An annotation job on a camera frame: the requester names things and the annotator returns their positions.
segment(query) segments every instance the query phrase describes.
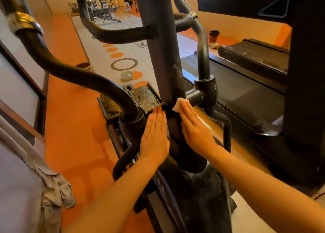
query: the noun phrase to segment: white cloth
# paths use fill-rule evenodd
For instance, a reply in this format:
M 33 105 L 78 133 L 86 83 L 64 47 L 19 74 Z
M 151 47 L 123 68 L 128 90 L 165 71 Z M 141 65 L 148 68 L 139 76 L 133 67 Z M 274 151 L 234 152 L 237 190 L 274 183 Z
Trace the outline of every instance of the white cloth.
M 179 107 L 181 105 L 181 101 L 183 101 L 183 100 L 188 101 L 188 99 L 178 98 L 177 101 L 176 101 L 176 104 L 172 108 L 172 111 L 175 111 L 175 112 L 178 112 L 179 113 Z
M 72 187 L 60 174 L 53 172 L 35 148 L 2 116 L 0 116 L 0 139 L 42 179 L 44 183 L 40 229 L 46 233 L 61 232 L 61 207 L 75 206 Z

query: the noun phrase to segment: elliptical foot pedal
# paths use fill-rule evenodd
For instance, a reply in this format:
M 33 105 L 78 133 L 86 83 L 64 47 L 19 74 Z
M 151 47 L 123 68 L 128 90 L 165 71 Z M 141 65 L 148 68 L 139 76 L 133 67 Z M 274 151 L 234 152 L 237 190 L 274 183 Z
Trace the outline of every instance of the elliptical foot pedal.
M 100 94 L 100 97 L 97 98 L 100 108 L 103 112 L 103 116 L 107 124 L 112 124 L 119 120 L 119 115 L 121 108 L 109 97 Z

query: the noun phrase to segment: forearm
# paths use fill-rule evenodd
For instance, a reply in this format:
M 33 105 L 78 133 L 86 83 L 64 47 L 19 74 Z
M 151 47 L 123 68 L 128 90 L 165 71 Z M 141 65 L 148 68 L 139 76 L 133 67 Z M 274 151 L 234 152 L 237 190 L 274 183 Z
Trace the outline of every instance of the forearm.
M 157 166 L 151 161 L 139 158 L 131 169 L 92 202 L 87 211 L 64 232 L 120 232 L 156 169 Z
M 325 209 L 311 198 L 216 146 L 207 159 L 278 233 L 325 232 Z

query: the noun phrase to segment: bucket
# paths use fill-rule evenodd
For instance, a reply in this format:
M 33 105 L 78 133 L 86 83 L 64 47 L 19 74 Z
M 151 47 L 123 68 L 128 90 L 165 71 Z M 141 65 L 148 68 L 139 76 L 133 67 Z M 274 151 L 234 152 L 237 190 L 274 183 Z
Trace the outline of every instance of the bucket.
M 215 43 L 217 42 L 217 38 L 220 34 L 220 31 L 218 30 L 211 30 L 209 32 L 209 43 Z
M 93 69 L 93 66 L 91 65 L 90 62 L 81 62 L 76 65 L 76 67 L 81 68 L 83 70 L 87 70 L 89 72 L 95 72 Z

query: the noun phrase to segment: person's right hand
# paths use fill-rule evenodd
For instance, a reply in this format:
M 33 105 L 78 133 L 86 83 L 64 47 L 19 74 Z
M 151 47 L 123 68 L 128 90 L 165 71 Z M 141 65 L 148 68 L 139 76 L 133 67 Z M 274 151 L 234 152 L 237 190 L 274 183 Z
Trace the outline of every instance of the person's right hand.
M 188 100 L 181 101 L 179 113 L 182 118 L 182 131 L 186 143 L 198 154 L 207 158 L 209 152 L 215 151 L 216 142 L 210 130 L 203 124 Z

